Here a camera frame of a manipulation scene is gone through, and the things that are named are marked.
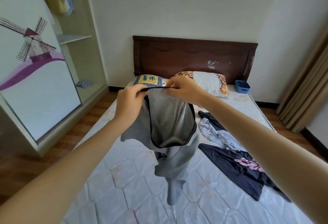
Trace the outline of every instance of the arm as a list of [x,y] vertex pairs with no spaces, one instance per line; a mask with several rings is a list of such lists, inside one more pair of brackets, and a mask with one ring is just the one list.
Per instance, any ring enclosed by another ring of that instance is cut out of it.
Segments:
[[328,219],[328,164],[201,89],[192,79],[173,77],[167,93],[207,109],[261,165],[279,188],[314,222]]
[[0,207],[0,223],[58,224],[116,139],[135,121],[144,85],[119,91],[115,117]]

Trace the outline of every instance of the hand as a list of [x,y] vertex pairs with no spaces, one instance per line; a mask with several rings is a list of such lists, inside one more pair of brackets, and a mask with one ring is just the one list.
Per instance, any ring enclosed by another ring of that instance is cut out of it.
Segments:
[[137,84],[123,90],[119,90],[117,94],[117,105],[113,120],[119,121],[121,125],[125,127],[125,130],[133,124],[139,115],[143,98],[148,93],[139,92],[144,88],[147,88],[147,86]]
[[202,100],[208,93],[198,86],[193,79],[185,75],[174,76],[166,83],[166,86],[178,88],[166,89],[167,94],[203,108]]

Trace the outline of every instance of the white quilted mattress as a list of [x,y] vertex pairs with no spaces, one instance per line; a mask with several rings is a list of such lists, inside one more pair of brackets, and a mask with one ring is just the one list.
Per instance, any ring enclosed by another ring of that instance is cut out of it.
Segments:
[[[249,94],[236,93],[230,85],[228,90],[230,99],[222,100],[271,128]],[[195,112],[206,112],[194,107]],[[82,142],[113,118],[115,108],[116,101]],[[202,143],[215,145],[199,135]],[[62,224],[312,223],[295,204],[286,202],[266,186],[260,200],[254,201],[199,149],[189,164],[183,194],[174,206],[169,206],[167,182],[154,175],[155,165],[153,152],[137,140],[116,140],[72,203]]]

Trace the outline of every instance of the white wardrobe door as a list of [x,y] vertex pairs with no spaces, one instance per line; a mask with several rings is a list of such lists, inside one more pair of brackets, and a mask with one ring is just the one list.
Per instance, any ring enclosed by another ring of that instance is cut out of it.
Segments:
[[36,31],[40,17],[47,25],[35,38],[56,51],[48,52],[33,41],[25,61],[16,57],[24,41],[31,39],[0,26],[0,94],[35,140],[81,103],[44,0],[0,0],[0,24],[8,20],[23,30]]

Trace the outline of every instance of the wooden floor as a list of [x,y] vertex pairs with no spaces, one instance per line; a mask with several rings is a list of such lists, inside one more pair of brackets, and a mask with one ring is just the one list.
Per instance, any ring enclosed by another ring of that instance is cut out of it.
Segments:
[[[43,158],[28,156],[0,157],[0,204],[66,156],[114,102],[116,97],[117,93],[108,93]],[[300,134],[285,129],[274,110],[267,108],[261,110],[279,134],[320,157]]]

